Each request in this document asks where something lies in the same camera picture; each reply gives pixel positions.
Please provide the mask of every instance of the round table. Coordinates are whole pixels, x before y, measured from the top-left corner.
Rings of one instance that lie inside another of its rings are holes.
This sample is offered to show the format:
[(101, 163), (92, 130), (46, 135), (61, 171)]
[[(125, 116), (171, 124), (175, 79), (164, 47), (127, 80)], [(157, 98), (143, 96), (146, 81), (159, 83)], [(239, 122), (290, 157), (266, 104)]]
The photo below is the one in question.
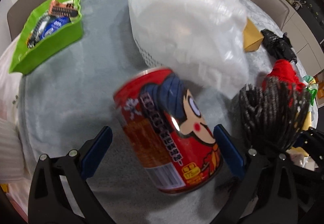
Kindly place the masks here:
[[(250, 0), (241, 2), (259, 29), (282, 36), (260, 8)], [(108, 125), (113, 143), (87, 182), (116, 223), (210, 223), (228, 198), (225, 190), (215, 192), (231, 177), (226, 164), (210, 182), (187, 194), (168, 196), (153, 186), (114, 113), (113, 92), (147, 68), (132, 38), (128, 2), (81, 0), (81, 5), (83, 38), (21, 80), (19, 124), (29, 171), (33, 172), (40, 154), (64, 156)], [(274, 60), (269, 60), (262, 46), (246, 57), (248, 82), (260, 85)], [(304, 76), (302, 65), (297, 67)], [(209, 127), (222, 124), (231, 136), (241, 138), (238, 97), (229, 100), (213, 88), (186, 83)], [(71, 193), (67, 196), (79, 212)]]

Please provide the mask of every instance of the green bowl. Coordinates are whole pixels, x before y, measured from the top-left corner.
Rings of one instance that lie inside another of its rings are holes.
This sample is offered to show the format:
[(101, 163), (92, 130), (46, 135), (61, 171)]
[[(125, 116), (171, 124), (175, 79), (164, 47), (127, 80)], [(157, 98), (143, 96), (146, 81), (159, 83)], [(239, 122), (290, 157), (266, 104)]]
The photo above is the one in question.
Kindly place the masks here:
[(30, 13), (27, 22), (21, 31), (15, 52), (12, 56), (9, 73), (21, 72), (26, 75), (32, 72), (37, 66), (42, 64), (56, 52), (82, 37), (83, 29), (81, 24), (82, 14), (80, 0), (74, 0), (74, 4), (77, 6), (79, 12), (78, 17), (51, 35), (46, 36), (33, 48), (28, 49), (26, 41), (33, 28), (36, 26), (39, 18), (46, 10), (48, 10), (50, 2), (51, 0), (45, 1)]

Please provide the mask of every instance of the red cloth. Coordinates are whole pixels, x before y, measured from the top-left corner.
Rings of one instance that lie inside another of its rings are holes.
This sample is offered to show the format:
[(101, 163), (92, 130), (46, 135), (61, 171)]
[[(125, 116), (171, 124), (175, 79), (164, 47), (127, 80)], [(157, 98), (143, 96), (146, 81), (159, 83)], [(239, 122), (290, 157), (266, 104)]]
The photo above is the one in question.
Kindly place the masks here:
[[(296, 72), (287, 60), (281, 59), (276, 61), (272, 72), (267, 75), (267, 77), (273, 76), (278, 77), (278, 79), (281, 81), (287, 82), (290, 90), (292, 89), (292, 83), (296, 84), (296, 90), (299, 92), (305, 88), (305, 85), (299, 81), (298, 77), (296, 76)], [(262, 88), (265, 89), (265, 87), (266, 83), (263, 81)]]

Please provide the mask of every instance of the black plastic bag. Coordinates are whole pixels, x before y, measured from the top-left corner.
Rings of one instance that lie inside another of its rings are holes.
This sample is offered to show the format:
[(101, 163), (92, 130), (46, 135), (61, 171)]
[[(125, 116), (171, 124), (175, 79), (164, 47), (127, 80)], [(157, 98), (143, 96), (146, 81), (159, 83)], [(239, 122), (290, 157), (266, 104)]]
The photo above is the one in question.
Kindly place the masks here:
[(278, 37), (268, 29), (261, 30), (261, 33), (264, 36), (262, 44), (271, 56), (277, 60), (285, 59), (289, 62), (294, 61), (297, 64), (297, 56), (291, 49), (292, 45), (287, 37), (287, 33), (284, 33), (283, 37)]

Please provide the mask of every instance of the can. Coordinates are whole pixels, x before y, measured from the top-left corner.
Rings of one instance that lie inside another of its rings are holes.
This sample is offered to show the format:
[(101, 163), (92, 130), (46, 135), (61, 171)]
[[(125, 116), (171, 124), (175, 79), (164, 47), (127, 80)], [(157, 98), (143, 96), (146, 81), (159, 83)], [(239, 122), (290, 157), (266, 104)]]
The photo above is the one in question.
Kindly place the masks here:
[(192, 190), (221, 165), (218, 145), (190, 91), (168, 68), (146, 70), (114, 93), (119, 121), (154, 185)]

